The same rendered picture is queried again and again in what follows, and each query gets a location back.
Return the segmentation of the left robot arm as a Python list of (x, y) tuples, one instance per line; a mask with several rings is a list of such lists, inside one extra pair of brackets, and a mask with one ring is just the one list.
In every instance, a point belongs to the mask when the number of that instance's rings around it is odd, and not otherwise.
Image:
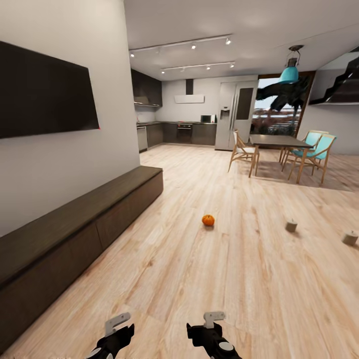
[(97, 342), (97, 347), (85, 359), (114, 359), (118, 351), (130, 344), (135, 326), (125, 326), (119, 330), (115, 327), (128, 321), (131, 315), (122, 313), (105, 322), (105, 337)]

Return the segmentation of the pumpkin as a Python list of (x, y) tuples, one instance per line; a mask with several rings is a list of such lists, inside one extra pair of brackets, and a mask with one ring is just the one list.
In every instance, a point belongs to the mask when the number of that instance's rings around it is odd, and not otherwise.
[(205, 215), (202, 217), (202, 223), (207, 226), (212, 226), (215, 223), (215, 218), (212, 215)]

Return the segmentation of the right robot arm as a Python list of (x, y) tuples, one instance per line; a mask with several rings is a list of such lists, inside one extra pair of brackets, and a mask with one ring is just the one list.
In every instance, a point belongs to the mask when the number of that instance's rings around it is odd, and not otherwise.
[(205, 323), (200, 326), (190, 326), (187, 323), (187, 336), (192, 339), (194, 347), (204, 347), (211, 359), (242, 359), (235, 347), (222, 337), (222, 326), (214, 321), (226, 319), (224, 311), (205, 312)]

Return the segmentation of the pillar candle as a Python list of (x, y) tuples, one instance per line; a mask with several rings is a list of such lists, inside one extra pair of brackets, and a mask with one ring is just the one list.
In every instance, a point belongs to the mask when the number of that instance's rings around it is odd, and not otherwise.
[(288, 232), (294, 233), (297, 225), (298, 225), (298, 223), (296, 220), (288, 218), (284, 228)]
[(341, 237), (341, 242), (343, 242), (346, 245), (353, 246), (356, 243), (358, 237), (359, 235), (354, 231), (344, 230), (343, 235)]

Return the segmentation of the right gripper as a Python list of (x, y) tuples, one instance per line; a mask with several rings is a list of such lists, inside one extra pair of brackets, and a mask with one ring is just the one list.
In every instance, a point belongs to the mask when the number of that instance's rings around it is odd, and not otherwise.
[(222, 337), (222, 326), (219, 324), (214, 324), (213, 329), (207, 329), (203, 325), (191, 327), (189, 323), (187, 323), (186, 328), (187, 336), (189, 339), (192, 339), (193, 346), (204, 347), (205, 350), (207, 340), (210, 336), (217, 335), (219, 337)]

